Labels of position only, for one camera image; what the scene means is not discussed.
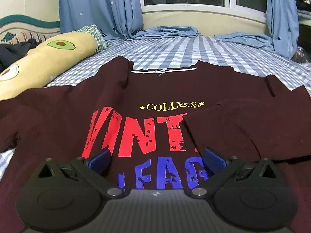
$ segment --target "yellow pillow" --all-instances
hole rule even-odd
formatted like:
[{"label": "yellow pillow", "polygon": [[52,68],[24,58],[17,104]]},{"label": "yellow pillow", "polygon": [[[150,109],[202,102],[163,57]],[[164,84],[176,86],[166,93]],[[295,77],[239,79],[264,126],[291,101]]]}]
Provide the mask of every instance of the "yellow pillow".
[{"label": "yellow pillow", "polygon": [[69,32],[49,38],[0,74],[0,100],[14,98],[26,89],[44,87],[93,55],[97,48],[95,38],[85,32]]}]

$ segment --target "white window frame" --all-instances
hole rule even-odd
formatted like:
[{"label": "white window frame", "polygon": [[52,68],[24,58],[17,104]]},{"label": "white window frame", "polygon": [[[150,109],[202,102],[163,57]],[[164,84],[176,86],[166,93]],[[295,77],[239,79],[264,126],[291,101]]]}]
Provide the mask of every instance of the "white window frame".
[{"label": "white window frame", "polygon": [[188,3],[172,3],[172,4],[155,4],[145,5],[144,0],[140,0],[142,12],[164,12],[164,11],[193,11],[193,12],[210,12],[214,14],[231,15],[257,22],[266,23],[266,14],[254,9],[236,5],[236,0],[224,0],[225,6],[214,6],[205,4],[188,4]]}]

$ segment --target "mattress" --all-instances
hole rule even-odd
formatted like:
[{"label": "mattress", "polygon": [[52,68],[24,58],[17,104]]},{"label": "mattress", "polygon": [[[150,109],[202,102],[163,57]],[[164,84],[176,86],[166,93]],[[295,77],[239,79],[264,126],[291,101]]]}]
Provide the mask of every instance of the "mattress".
[{"label": "mattress", "polygon": [[[311,94],[311,67],[289,61],[277,54],[212,37],[173,37],[147,40],[112,40],[110,47],[89,57],[46,87],[76,85],[94,76],[99,68],[117,56],[135,62],[135,70],[162,70],[189,67],[198,60],[231,66],[235,71],[256,76],[276,75],[289,89],[304,85]],[[0,153],[0,179],[14,149]]]}]

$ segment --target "red letter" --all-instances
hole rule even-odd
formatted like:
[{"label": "red letter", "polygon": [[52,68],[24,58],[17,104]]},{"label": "red letter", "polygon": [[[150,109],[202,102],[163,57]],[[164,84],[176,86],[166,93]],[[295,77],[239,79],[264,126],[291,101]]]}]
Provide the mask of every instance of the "red letter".
[{"label": "red letter", "polygon": [[154,118],[145,119],[145,134],[139,126],[136,119],[127,117],[123,135],[121,139],[119,157],[130,157],[132,154],[132,147],[134,137],[136,137],[139,147],[143,154],[153,152],[156,150],[156,136],[155,136]]},{"label": "red letter", "polygon": [[90,156],[90,153],[91,153],[94,141],[98,135],[98,132],[101,129],[101,127],[103,126],[103,123],[107,119],[107,116],[109,115],[111,110],[112,110],[111,107],[103,107],[103,110],[101,111],[99,118],[95,124],[95,128],[94,128],[94,122],[95,122],[95,118],[97,116],[98,110],[96,110],[93,113],[92,119],[91,119],[90,129],[89,129],[89,134],[87,135],[87,140],[86,140],[85,147],[84,147],[84,150],[82,153],[82,157],[88,158]]},{"label": "red letter", "polygon": [[183,121],[183,116],[186,114],[181,114],[173,117],[158,117],[158,123],[167,123],[167,129],[169,133],[169,147],[172,152],[185,151],[182,149],[184,141],[183,135],[180,130],[179,122]]},{"label": "red letter", "polygon": [[120,129],[121,119],[122,119],[122,116],[114,110],[112,113],[112,117],[110,119],[109,125],[108,125],[108,131],[105,135],[105,139],[104,139],[103,146],[102,146],[102,148],[106,148],[108,146],[108,149],[110,150],[111,155],[114,151],[114,145],[116,143],[118,132]]}]

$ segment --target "green checkered pillow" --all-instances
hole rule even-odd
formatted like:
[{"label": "green checkered pillow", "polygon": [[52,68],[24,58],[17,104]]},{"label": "green checkered pillow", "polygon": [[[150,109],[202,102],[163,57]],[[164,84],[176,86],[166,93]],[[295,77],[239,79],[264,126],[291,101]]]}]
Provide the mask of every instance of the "green checkered pillow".
[{"label": "green checkered pillow", "polygon": [[98,45],[97,52],[107,49],[107,47],[110,45],[106,40],[103,39],[101,33],[99,32],[95,24],[90,26],[84,26],[82,29],[74,32],[86,32],[91,34],[95,38],[96,43]]}]

